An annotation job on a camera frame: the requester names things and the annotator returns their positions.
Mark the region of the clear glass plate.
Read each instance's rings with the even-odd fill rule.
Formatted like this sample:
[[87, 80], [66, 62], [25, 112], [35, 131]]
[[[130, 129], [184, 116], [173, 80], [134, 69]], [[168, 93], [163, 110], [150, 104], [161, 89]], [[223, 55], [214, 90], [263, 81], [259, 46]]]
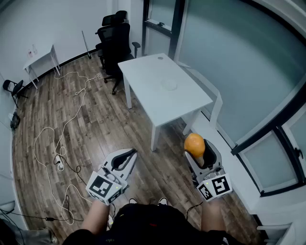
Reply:
[[161, 87], [167, 91], [173, 91], [177, 89], [177, 82], [173, 79], [162, 79], [160, 84]]

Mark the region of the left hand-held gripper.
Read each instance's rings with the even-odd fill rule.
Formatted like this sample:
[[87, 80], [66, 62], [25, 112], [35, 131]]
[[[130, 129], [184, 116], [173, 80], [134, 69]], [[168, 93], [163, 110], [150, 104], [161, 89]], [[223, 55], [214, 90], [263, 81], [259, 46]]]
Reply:
[[110, 205], [128, 188], [127, 178], [136, 163], [135, 148], [121, 149], [107, 155], [98, 171], [94, 171], [86, 185], [89, 195]]

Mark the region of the dark bag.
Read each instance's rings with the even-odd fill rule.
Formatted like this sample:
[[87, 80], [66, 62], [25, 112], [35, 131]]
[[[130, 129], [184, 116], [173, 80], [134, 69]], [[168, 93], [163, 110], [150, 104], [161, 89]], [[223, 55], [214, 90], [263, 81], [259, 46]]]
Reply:
[[20, 124], [20, 117], [17, 115], [17, 112], [14, 112], [12, 115], [10, 127], [13, 131], [15, 131], [19, 126], [19, 124]]

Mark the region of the small white side table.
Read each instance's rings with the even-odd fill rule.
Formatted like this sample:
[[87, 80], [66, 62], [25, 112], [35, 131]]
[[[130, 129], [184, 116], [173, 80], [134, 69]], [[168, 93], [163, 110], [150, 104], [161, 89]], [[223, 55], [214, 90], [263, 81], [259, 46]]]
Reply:
[[58, 75], [60, 75], [60, 66], [57, 59], [57, 55], [55, 52], [54, 44], [53, 43], [47, 43], [38, 46], [39, 50], [36, 54], [34, 54], [32, 57], [30, 57], [26, 63], [23, 66], [23, 70], [28, 74], [28, 77], [31, 81], [31, 83], [34, 85], [36, 89], [38, 89], [37, 85], [35, 84], [34, 80], [39, 82], [38, 76], [33, 68], [33, 64], [40, 62], [42, 59], [49, 57], [52, 62], [52, 68], [56, 69], [56, 72]]

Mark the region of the large white table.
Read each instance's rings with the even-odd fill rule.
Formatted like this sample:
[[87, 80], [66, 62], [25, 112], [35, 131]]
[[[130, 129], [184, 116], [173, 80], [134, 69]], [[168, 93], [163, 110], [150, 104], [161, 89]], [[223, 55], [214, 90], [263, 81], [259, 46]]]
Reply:
[[[186, 135], [202, 108], [212, 102], [203, 89], [166, 54], [144, 56], [120, 62], [126, 101], [132, 108], [131, 92], [144, 108], [152, 122], [151, 150], [155, 151], [161, 126], [186, 114], [192, 114], [183, 130]], [[164, 90], [162, 79], [173, 79], [177, 89]]]

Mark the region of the person's right forearm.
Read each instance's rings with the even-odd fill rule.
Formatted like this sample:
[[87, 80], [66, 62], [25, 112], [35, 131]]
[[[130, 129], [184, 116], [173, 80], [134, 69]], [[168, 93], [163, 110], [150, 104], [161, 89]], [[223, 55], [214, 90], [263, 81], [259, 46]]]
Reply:
[[215, 198], [209, 202], [204, 201], [202, 203], [201, 230], [204, 232], [211, 230], [226, 231], [220, 199]]

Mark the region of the black office chair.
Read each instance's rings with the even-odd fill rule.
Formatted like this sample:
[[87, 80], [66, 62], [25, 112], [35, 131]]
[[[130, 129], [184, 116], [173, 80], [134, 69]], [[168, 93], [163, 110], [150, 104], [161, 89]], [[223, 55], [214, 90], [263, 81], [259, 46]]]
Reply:
[[102, 27], [95, 33], [100, 38], [96, 45], [102, 69], [107, 75], [104, 82], [115, 79], [112, 94], [116, 94], [116, 87], [123, 80], [118, 63], [132, 60], [137, 57], [137, 51], [141, 47], [138, 42], [132, 42], [134, 55], [131, 54], [129, 35], [130, 25], [127, 23], [127, 12], [118, 11], [115, 14], [105, 16], [102, 20]]

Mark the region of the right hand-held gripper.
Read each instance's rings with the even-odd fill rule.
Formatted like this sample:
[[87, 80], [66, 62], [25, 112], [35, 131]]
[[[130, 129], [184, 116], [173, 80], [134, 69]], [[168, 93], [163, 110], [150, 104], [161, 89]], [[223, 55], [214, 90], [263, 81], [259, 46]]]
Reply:
[[225, 173], [222, 158], [218, 149], [207, 139], [204, 139], [204, 167], [187, 150], [184, 151], [189, 169], [192, 173], [192, 182], [202, 199], [210, 202], [232, 192], [230, 176]]

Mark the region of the person's left forearm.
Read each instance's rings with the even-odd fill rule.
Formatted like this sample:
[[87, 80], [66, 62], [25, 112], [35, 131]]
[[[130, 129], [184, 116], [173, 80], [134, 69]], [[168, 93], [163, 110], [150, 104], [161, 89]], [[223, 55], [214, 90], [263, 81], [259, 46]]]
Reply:
[[110, 207], [108, 205], [95, 200], [81, 225], [81, 229], [88, 230], [95, 235], [106, 232], [109, 211]]

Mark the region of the person's black clothing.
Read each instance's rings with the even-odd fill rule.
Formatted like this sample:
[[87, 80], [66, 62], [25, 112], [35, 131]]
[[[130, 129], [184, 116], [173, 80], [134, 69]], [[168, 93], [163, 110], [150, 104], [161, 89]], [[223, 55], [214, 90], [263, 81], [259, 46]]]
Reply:
[[169, 205], [127, 204], [110, 230], [79, 229], [63, 245], [243, 245], [225, 231], [200, 231]]

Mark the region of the white cabinet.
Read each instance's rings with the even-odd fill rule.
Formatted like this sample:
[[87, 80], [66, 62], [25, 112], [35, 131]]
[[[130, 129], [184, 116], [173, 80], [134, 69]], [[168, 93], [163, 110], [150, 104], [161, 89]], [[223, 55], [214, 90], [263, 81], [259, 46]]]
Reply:
[[267, 238], [264, 239], [266, 245], [295, 245], [295, 227], [293, 223], [283, 225], [261, 225], [257, 230], [264, 231]]

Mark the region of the orange fruit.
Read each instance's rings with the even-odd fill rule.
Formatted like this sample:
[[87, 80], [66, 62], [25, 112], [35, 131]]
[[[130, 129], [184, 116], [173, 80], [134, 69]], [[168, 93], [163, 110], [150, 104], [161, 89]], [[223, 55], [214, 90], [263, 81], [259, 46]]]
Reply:
[[185, 139], [184, 149], [187, 150], [199, 163], [204, 166], [203, 155], [206, 149], [205, 141], [199, 134], [191, 133]]

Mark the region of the white power strip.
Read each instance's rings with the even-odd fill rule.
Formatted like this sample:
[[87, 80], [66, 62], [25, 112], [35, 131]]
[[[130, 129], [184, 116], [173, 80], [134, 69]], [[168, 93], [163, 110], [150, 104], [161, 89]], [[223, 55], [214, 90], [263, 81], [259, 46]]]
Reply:
[[65, 169], [62, 157], [60, 155], [56, 155], [54, 159], [54, 165], [57, 166], [57, 169], [62, 172]]

